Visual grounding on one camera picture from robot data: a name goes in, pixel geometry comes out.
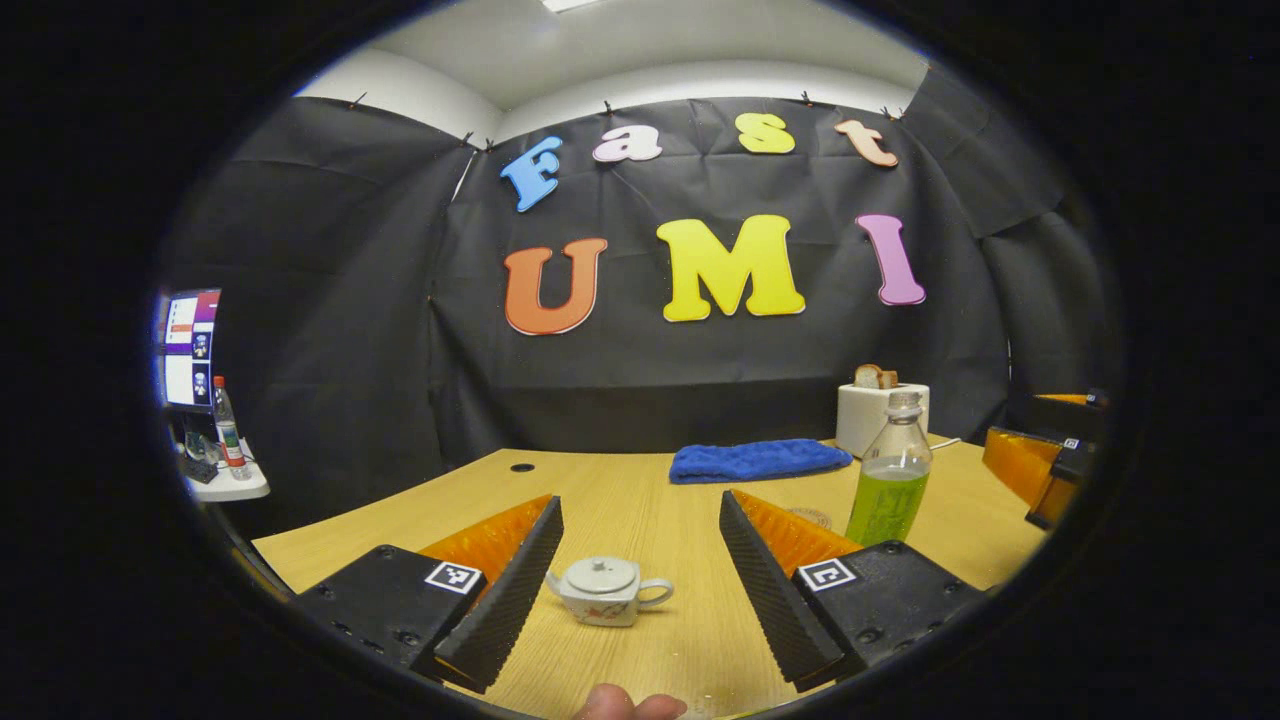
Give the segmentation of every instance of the foam letter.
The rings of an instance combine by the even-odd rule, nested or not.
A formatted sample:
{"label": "foam letter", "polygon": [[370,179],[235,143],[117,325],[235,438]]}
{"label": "foam letter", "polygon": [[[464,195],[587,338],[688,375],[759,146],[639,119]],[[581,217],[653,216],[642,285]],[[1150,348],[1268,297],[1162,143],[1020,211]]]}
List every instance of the foam letter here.
{"label": "foam letter", "polygon": [[595,307],[595,277],[600,252],[609,243],[602,237],[575,240],[564,246],[573,261],[568,300],[559,307],[543,307],[539,300],[543,264],[552,258],[550,247],[517,250],[507,256],[507,323],[525,334],[559,334],[582,324]]}
{"label": "foam letter", "polygon": [[879,131],[864,127],[863,123],[859,123],[858,120],[845,120],[836,126],[836,132],[847,135],[858,152],[869,161],[883,168],[892,168],[897,164],[897,155],[884,152],[881,150],[879,145],[876,143],[877,140],[883,140]]}
{"label": "foam letter", "polygon": [[500,176],[509,178],[511,184],[516,186],[516,193],[520,195],[516,211],[524,213],[556,190],[558,181],[544,178],[543,173],[550,174],[559,169],[559,158],[552,150],[561,145],[564,145],[563,140],[556,136],[548,137],[502,169]]}
{"label": "foam letter", "polygon": [[911,263],[902,249],[902,220],[893,215],[859,215],[854,220],[872,236],[876,260],[881,265],[881,302],[884,305],[919,305],[924,302],[924,288],[911,274]]}
{"label": "foam letter", "polygon": [[804,311],[787,260],[786,234],[791,223],[780,215],[751,215],[742,222],[730,252],[701,220],[672,220],[658,227],[658,238],[671,246],[671,302],[662,316],[672,323],[704,320],[712,313],[698,287],[701,278],[726,315],[751,278],[746,310],[753,315],[795,315]]}
{"label": "foam letter", "polygon": [[782,129],[787,124],[777,115],[742,113],[733,120],[733,126],[742,131],[737,136],[739,142],[751,152],[791,152],[796,146],[791,133]]}
{"label": "foam letter", "polygon": [[658,147],[658,129],[650,126],[613,128],[600,136],[600,140],[608,142],[602,142],[591,156],[602,163],[653,160],[662,154],[662,147]]}

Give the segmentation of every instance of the plastic bottle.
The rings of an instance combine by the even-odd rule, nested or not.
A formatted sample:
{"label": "plastic bottle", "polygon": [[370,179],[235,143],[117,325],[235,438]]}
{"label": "plastic bottle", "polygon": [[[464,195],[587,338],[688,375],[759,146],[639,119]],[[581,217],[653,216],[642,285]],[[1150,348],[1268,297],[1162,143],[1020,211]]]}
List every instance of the plastic bottle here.
{"label": "plastic bottle", "polygon": [[918,421],[924,410],[920,393],[892,392],[884,414],[888,423],[863,455],[854,512],[845,537],[873,546],[905,539],[924,497],[933,452]]}
{"label": "plastic bottle", "polygon": [[237,480],[247,480],[253,471],[244,462],[239,433],[236,432],[236,415],[232,413],[232,400],[227,396],[227,379],[214,375],[214,425],[218,427],[218,443],[223,446],[223,457]]}

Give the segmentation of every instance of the yellow letter m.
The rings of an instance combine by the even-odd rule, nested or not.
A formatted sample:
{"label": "yellow letter m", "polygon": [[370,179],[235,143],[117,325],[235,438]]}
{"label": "yellow letter m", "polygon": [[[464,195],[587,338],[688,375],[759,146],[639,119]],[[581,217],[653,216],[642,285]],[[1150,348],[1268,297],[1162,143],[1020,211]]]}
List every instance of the yellow letter m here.
{"label": "yellow letter m", "polygon": [[751,215],[742,222],[733,251],[701,220],[672,220],[658,227],[658,238],[671,246],[671,302],[662,315],[672,323],[705,320],[712,313],[703,300],[701,278],[726,315],[737,304],[751,278],[751,297],[746,310],[753,315],[795,315],[804,310],[804,296],[796,292],[787,260],[787,231],[791,223],[781,215]]}

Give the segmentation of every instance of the teapot spout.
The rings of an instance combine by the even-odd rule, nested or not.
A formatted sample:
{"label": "teapot spout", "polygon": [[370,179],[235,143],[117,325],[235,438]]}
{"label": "teapot spout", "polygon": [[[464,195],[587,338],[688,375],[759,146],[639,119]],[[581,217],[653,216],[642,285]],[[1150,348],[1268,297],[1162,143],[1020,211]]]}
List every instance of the teapot spout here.
{"label": "teapot spout", "polygon": [[561,592],[559,592],[559,578],[556,577],[556,573],[552,573],[550,570],[548,570],[547,571],[547,577],[543,578],[543,582],[547,584],[547,589],[549,589],[553,593],[556,593],[556,597],[559,597],[559,598],[563,600],[564,596],[562,596]]}

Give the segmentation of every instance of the bread slice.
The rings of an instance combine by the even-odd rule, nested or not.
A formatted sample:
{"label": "bread slice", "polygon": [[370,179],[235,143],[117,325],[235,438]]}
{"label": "bread slice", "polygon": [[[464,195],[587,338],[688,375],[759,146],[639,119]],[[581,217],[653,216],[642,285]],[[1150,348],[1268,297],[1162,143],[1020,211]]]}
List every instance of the bread slice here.
{"label": "bread slice", "polygon": [[883,374],[883,370],[879,369],[879,365],[859,365],[854,370],[854,387],[878,388],[881,387],[881,374]]}

